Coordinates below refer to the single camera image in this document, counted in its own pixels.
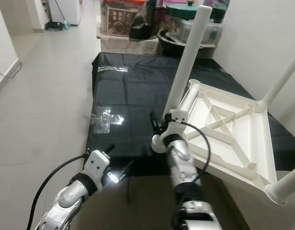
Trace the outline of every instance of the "plastic storage box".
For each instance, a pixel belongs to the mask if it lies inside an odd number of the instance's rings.
[[[192,20],[187,21],[181,18],[171,17],[169,30],[166,35],[180,45],[185,45],[192,28],[192,24]],[[222,31],[222,28],[222,24],[220,23],[208,23],[201,45],[215,47],[215,43]]]

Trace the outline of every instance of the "wall skirting board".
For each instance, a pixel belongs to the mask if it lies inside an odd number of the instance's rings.
[[[4,73],[6,77],[11,77],[20,67],[20,61],[17,58],[14,63],[9,67],[9,69]],[[0,91],[4,87],[4,85],[7,83],[8,78],[2,76],[0,78]]]

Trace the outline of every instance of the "white wall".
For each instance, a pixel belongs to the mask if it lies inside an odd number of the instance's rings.
[[[231,0],[223,24],[214,60],[262,99],[295,55],[295,0]],[[295,73],[270,112],[295,136]],[[251,229],[295,230],[295,194],[286,206],[277,206],[267,197],[227,186]]]
[[[26,0],[26,4],[33,28],[43,29],[48,18],[41,0]]]
[[[33,32],[25,0],[0,0],[0,10],[11,36]]]
[[[18,60],[0,11],[0,72],[7,74]]]
[[[214,60],[256,100],[295,55],[295,0],[231,0]],[[295,73],[271,114],[295,136]]]

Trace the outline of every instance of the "black cable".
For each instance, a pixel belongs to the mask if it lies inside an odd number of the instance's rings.
[[[18,69],[18,71],[16,71],[15,72],[15,74],[14,75],[12,75],[11,77],[6,77],[4,74],[2,74],[1,72],[0,72],[0,75],[2,75],[3,77],[5,77],[5,78],[14,78],[14,76],[20,71],[22,69],[22,63],[20,62],[20,68]]]
[[[182,124],[182,125],[186,125],[186,126],[189,126],[189,127],[191,127],[191,128],[194,128],[196,131],[198,131],[198,132],[202,135],[202,137],[204,138],[204,140],[205,140],[205,142],[206,142],[206,144],[207,144],[207,148],[208,148],[208,156],[207,156],[206,163],[205,163],[204,167],[201,169],[201,171],[198,173],[198,175],[195,177],[195,179],[191,182],[191,185],[189,186],[189,190],[191,190],[191,187],[195,184],[195,182],[196,182],[197,180],[199,180],[199,179],[201,178],[201,176],[204,174],[204,172],[206,171],[206,169],[207,169],[207,167],[208,167],[208,165],[209,165],[210,158],[211,158],[211,148],[210,148],[210,144],[209,144],[209,141],[208,141],[206,135],[205,135],[205,134],[204,134],[199,128],[197,128],[197,127],[195,127],[195,126],[193,126],[193,125],[191,125],[191,124],[189,124],[189,123],[187,123],[187,122],[184,122],[184,121],[179,121],[179,120],[174,120],[174,119],[170,119],[170,121],[172,121],[172,122],[176,122],[176,123],[180,123],[180,124]],[[179,202],[179,204],[178,204],[178,208],[177,208],[177,210],[176,210],[176,211],[173,213],[173,215],[172,215],[171,223],[172,223],[172,226],[173,226],[174,228],[177,227],[177,224],[176,224],[176,221],[175,221],[175,220],[176,220],[176,217],[178,216],[178,213],[179,213],[179,211],[180,211],[180,209],[181,209],[181,207],[182,207],[182,204],[184,203],[184,200],[185,200],[185,198],[186,198],[186,194],[187,194],[187,192],[185,192],[185,193],[183,194],[183,196],[182,196],[182,198],[180,199],[180,202]]]
[[[72,159],[64,162],[63,164],[59,165],[55,170],[53,170],[51,172],[51,174],[49,174],[49,176],[43,181],[42,185],[40,186],[38,192],[36,193],[36,195],[34,197],[34,201],[33,201],[32,207],[31,207],[31,212],[30,212],[30,215],[29,215],[29,220],[28,220],[28,224],[27,224],[26,230],[30,230],[31,229],[33,218],[34,218],[34,210],[36,208],[36,204],[37,204],[38,198],[39,198],[42,190],[46,186],[47,182],[54,176],[55,173],[57,173],[60,169],[62,169],[63,167],[65,167],[67,164],[70,164],[71,162],[76,161],[78,159],[85,158],[86,156],[88,156],[87,153],[84,153],[84,154],[82,154],[80,156],[74,157],[74,158],[72,158]]]

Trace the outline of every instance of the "green pot lid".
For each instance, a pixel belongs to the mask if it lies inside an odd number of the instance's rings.
[[[188,4],[171,4],[166,8],[166,14],[171,17],[183,18],[191,20],[195,18],[198,5],[192,5],[193,1],[188,1]]]

